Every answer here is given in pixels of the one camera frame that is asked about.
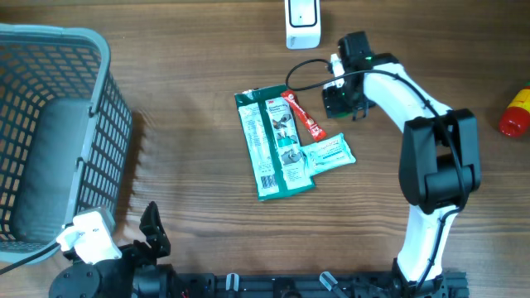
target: gray basket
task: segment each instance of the gray basket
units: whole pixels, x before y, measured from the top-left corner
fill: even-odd
[[[79,211],[114,214],[132,118],[109,65],[94,31],[0,24],[0,262],[47,248]]]

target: green and white package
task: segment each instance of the green and white package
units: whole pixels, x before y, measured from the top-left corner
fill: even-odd
[[[258,199],[285,198],[315,187],[307,172],[285,85],[235,94]]]
[[[307,171],[310,176],[337,166],[355,163],[355,157],[351,154],[342,132],[327,140],[304,146],[301,150],[306,156]]]

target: cable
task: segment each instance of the cable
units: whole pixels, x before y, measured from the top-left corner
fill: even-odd
[[[53,243],[49,247],[45,248],[44,250],[42,250],[42,251],[40,251],[40,252],[30,256],[30,257],[27,257],[27,258],[25,258],[23,260],[20,260],[20,261],[15,262],[15,263],[7,266],[7,267],[4,267],[4,268],[0,269],[0,275],[4,274],[6,272],[9,272],[9,271],[11,271],[11,270],[13,270],[13,269],[15,269],[17,267],[20,267],[20,266],[26,264],[27,262],[31,262],[31,261],[35,260],[36,258],[38,258],[38,257],[44,256],[48,252],[51,252],[55,248],[59,247],[59,245],[60,245],[59,243]]]
[[[390,76],[390,77],[392,77],[392,78],[394,78],[396,80],[399,80],[400,82],[404,83],[410,90],[412,90],[420,98],[420,100],[425,104],[426,108],[428,108],[431,111],[431,113],[434,115],[435,125],[437,125],[438,128],[441,129],[443,137],[444,137],[445,141],[447,142],[447,144],[449,145],[450,153],[451,153],[452,158],[453,158],[453,163],[455,164],[456,175],[458,176],[458,186],[459,186],[459,189],[460,189],[460,202],[461,202],[461,204],[460,204],[460,207],[458,207],[457,209],[453,209],[453,210],[447,212],[446,214],[444,214],[441,217],[440,223],[438,224],[438,229],[436,230],[435,245],[434,245],[434,247],[432,249],[431,256],[427,260],[427,267],[425,268],[425,271],[422,273],[422,276],[418,280],[418,283],[417,283],[417,286],[416,286],[416,289],[415,289],[414,293],[412,293],[412,295],[414,296],[416,293],[418,293],[420,291],[420,289],[423,286],[423,283],[425,282],[427,276],[429,275],[429,272],[431,271],[431,268],[434,266],[434,261],[436,260],[436,255],[438,254],[438,247],[440,246],[440,242],[441,242],[441,236],[443,234],[444,227],[446,226],[446,220],[451,215],[458,214],[459,212],[461,212],[464,209],[465,203],[467,203],[467,199],[468,199],[468,195],[469,194],[467,194],[467,192],[465,190],[464,175],[462,174],[462,167],[460,166],[460,158],[458,157],[458,155],[456,153],[455,143],[451,139],[451,135],[450,135],[449,130],[447,129],[447,127],[441,121],[440,114],[434,109],[434,107],[432,107],[431,102],[429,100],[427,100],[423,96],[423,94],[413,84],[411,84],[408,80],[400,77],[399,74],[393,74],[393,73],[391,73],[389,71],[385,71],[385,70],[357,70],[357,71],[349,72],[347,74],[340,75],[338,77],[334,77],[333,79],[327,79],[327,80],[322,81],[320,83],[312,84],[312,85],[309,85],[309,86],[306,86],[306,87],[302,87],[302,88],[292,88],[291,86],[289,86],[289,78],[291,77],[292,73],[295,70],[299,69],[303,65],[309,64],[311,62],[316,62],[316,61],[325,61],[325,62],[328,63],[329,67],[331,65],[331,63],[329,61],[323,60],[323,59],[313,59],[313,60],[308,60],[308,61],[302,62],[299,65],[296,65],[295,67],[293,67],[292,70],[289,71],[289,73],[287,74],[287,77],[285,78],[286,87],[288,89],[293,90],[293,91],[304,91],[304,90],[320,87],[322,85],[334,82],[337,79],[343,79],[343,78],[345,78],[347,76],[350,76],[350,75],[361,75],[361,74],[388,75],[388,76]]]

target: wooden surface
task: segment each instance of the wooden surface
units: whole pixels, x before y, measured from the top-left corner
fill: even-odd
[[[530,291],[530,132],[508,139],[501,113],[530,70],[529,2],[323,2],[321,45],[285,47],[283,2],[11,7],[0,22],[84,26],[105,36],[111,70],[135,130],[117,211],[118,244],[154,200],[178,272],[318,273],[388,270],[401,249],[408,205],[398,184],[402,135],[378,108],[358,123],[325,119],[320,90],[301,105],[357,164],[315,178],[290,199],[258,203],[234,93],[280,84],[310,58],[329,58],[346,33],[365,30],[427,92],[479,123],[482,185],[450,232],[444,268],[468,272],[473,297]],[[319,67],[293,84],[329,78]],[[311,142],[301,129],[301,139]],[[68,262],[60,254],[0,278],[0,296],[47,296]]]

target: red snack stick wrapper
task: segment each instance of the red snack stick wrapper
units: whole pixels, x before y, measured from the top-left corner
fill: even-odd
[[[325,138],[326,133],[324,129],[320,128],[318,124],[313,120],[311,116],[309,116],[306,111],[304,111],[299,105],[298,100],[296,98],[296,94],[292,90],[288,90],[284,93],[282,93],[283,99],[289,103],[292,110],[295,111],[295,114],[297,117],[304,123],[304,126],[307,128],[309,133],[313,136],[313,139],[315,141],[320,141],[323,138]]]

